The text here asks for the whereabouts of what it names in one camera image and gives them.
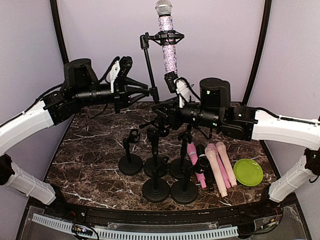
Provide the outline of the black tripod shock-mount stand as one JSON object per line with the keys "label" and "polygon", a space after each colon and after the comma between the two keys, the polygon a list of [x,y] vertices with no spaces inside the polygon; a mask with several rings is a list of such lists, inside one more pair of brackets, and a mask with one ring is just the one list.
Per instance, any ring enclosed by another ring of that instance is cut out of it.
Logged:
{"label": "black tripod shock-mount stand", "polygon": [[[174,42],[176,45],[185,36],[179,32],[176,32],[175,30],[173,30],[173,34],[171,34],[169,37],[175,39]],[[149,78],[150,78],[151,88],[149,89],[149,91],[150,91],[150,94],[153,98],[154,105],[159,104],[161,101],[160,101],[160,97],[159,97],[158,88],[156,87],[156,84],[155,84],[154,75],[153,75],[153,71],[152,71],[152,65],[151,65],[150,56],[149,56],[149,52],[148,52],[148,49],[150,47],[149,41],[153,41],[153,42],[157,43],[158,45],[162,46],[163,45],[163,38],[164,38],[164,36],[160,32],[158,32],[156,35],[149,35],[149,33],[146,32],[145,34],[141,35],[139,38],[140,47],[144,52],[147,70],[148,70],[148,74],[149,74]],[[151,121],[149,123],[149,125],[153,125],[155,128],[158,129],[160,137],[166,137],[170,133],[171,128],[168,125],[163,125],[159,121],[158,117],[156,117],[155,120]]]}

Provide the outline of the pink microphone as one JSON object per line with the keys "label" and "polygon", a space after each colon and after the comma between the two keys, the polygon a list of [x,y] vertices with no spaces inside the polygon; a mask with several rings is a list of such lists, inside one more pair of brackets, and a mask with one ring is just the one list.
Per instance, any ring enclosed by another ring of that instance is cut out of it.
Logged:
{"label": "pink microphone", "polygon": [[225,167],[224,167],[224,165],[222,163],[221,157],[219,155],[219,152],[218,152],[215,144],[209,143],[207,146],[208,147],[212,147],[214,149],[214,151],[216,153],[216,159],[217,159],[220,171],[221,171],[221,175],[222,175],[223,180],[224,180],[225,187],[226,187],[226,189],[230,189],[231,188],[231,184],[230,184],[229,176],[228,176],[228,174],[226,172],[226,169],[225,169]]}
{"label": "pink microphone", "polygon": [[207,187],[206,178],[204,173],[200,169],[200,164],[198,163],[198,155],[196,151],[196,146],[193,142],[187,144],[187,154],[191,160],[192,165],[194,166],[194,172],[197,178],[197,181],[200,183],[201,188],[205,189]]}

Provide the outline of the small beige microphone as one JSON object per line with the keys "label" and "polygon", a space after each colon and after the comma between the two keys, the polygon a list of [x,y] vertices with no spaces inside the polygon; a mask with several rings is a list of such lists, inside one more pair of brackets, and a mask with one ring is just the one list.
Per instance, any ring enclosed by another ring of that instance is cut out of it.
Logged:
{"label": "small beige microphone", "polygon": [[213,144],[209,143],[205,148],[205,155],[210,163],[219,193],[222,198],[228,195],[227,188],[220,170],[220,166],[217,160],[217,151],[214,149]]}

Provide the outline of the black stand with clip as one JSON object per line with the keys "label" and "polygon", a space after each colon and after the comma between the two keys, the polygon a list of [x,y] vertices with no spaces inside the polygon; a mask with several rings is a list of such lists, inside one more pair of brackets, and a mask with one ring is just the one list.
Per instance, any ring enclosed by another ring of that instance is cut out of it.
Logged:
{"label": "black stand with clip", "polygon": [[193,140],[191,131],[192,125],[188,124],[186,130],[178,134],[178,140],[182,141],[180,157],[173,160],[169,166],[169,174],[176,180],[183,179],[185,176],[185,169],[192,166],[190,162],[186,161],[188,144],[190,144]]}

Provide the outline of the beige microphone tall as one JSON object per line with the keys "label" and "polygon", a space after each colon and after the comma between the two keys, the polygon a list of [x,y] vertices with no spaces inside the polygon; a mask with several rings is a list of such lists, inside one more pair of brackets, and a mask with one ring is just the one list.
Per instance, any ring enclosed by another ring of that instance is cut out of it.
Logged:
{"label": "beige microphone tall", "polygon": [[226,173],[229,177],[229,182],[230,182],[230,185],[232,187],[235,187],[237,186],[237,179],[235,177],[235,174],[234,174],[234,170],[233,170],[233,167],[231,165],[231,161],[228,157],[228,154],[227,154],[227,148],[225,146],[225,144],[220,141],[220,142],[217,142],[215,144],[217,150],[218,150],[218,154],[220,156],[220,159],[224,165],[224,168],[226,170]]}

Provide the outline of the black microphone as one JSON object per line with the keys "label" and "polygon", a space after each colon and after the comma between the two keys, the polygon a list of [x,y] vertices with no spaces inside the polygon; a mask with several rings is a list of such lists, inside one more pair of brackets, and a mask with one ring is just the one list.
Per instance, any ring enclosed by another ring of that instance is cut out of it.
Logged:
{"label": "black microphone", "polygon": [[213,192],[214,188],[214,176],[211,173],[210,163],[205,154],[205,146],[203,144],[198,144],[196,146],[196,153],[198,156],[198,163],[200,165],[200,170],[204,173],[206,189]]}

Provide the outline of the black stand of small beige microphone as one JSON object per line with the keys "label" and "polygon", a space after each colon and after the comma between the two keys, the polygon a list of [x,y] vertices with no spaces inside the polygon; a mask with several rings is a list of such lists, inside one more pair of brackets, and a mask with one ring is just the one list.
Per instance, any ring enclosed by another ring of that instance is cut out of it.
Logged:
{"label": "black stand of small beige microphone", "polygon": [[137,144],[140,141],[141,133],[138,129],[131,129],[128,137],[123,139],[125,155],[118,162],[121,173],[127,176],[138,174],[143,168],[143,160],[140,156],[130,152],[130,144]]}

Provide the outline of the black round-base stand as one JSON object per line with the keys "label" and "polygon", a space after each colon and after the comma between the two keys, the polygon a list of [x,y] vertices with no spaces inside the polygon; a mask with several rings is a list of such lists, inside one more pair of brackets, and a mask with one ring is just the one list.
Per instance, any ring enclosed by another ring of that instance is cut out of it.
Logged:
{"label": "black round-base stand", "polygon": [[195,167],[189,166],[184,170],[184,178],[176,181],[170,188],[171,198],[178,204],[187,205],[194,202],[198,196],[198,187],[191,181]]}
{"label": "black round-base stand", "polygon": [[158,157],[154,164],[154,159],[150,157],[143,165],[144,173],[150,179],[143,184],[142,195],[149,202],[163,202],[170,194],[169,184],[162,179],[168,173],[168,160],[168,157]]}

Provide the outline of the black round-base stand front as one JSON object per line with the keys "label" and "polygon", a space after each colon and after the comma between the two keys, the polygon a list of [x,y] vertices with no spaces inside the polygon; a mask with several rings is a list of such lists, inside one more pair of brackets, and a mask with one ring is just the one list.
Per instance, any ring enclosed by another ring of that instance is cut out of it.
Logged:
{"label": "black round-base stand front", "polygon": [[170,188],[171,198],[178,204],[187,205],[194,202],[198,196],[198,187],[191,181],[195,167],[189,166],[184,170],[184,178],[176,181]]}

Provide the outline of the glitter silver-head microphone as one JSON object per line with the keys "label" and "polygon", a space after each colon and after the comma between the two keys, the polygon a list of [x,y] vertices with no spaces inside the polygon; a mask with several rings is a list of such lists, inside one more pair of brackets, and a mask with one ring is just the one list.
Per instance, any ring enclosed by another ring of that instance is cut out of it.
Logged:
{"label": "glitter silver-head microphone", "polygon": [[172,13],[172,3],[169,0],[158,0],[155,4],[155,11],[158,14],[159,31],[164,36],[162,44],[162,54],[165,72],[175,72],[178,74],[177,54],[175,39],[169,37],[174,34],[174,24]]}

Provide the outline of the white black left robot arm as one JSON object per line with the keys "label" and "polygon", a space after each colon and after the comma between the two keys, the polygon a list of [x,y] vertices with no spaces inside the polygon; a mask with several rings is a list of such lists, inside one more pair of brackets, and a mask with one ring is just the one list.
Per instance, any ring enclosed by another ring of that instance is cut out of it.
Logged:
{"label": "white black left robot arm", "polygon": [[67,218],[71,208],[58,188],[22,170],[7,152],[35,133],[68,120],[84,107],[112,104],[118,113],[148,97],[148,85],[127,76],[132,64],[130,56],[116,57],[98,79],[89,58],[66,63],[62,84],[45,91],[27,110],[1,124],[0,184],[51,205],[58,217]]}

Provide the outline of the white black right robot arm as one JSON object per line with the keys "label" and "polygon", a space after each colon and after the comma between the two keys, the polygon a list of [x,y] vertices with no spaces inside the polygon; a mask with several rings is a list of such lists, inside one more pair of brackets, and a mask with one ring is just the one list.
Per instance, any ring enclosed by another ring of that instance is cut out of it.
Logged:
{"label": "white black right robot arm", "polygon": [[267,187],[267,196],[255,205],[266,217],[306,181],[320,174],[320,122],[276,115],[262,107],[231,106],[230,83],[215,77],[199,82],[200,101],[181,105],[178,97],[153,106],[163,123],[173,129],[182,124],[215,129],[217,133],[244,141],[267,140],[305,147],[303,156],[284,176]]}

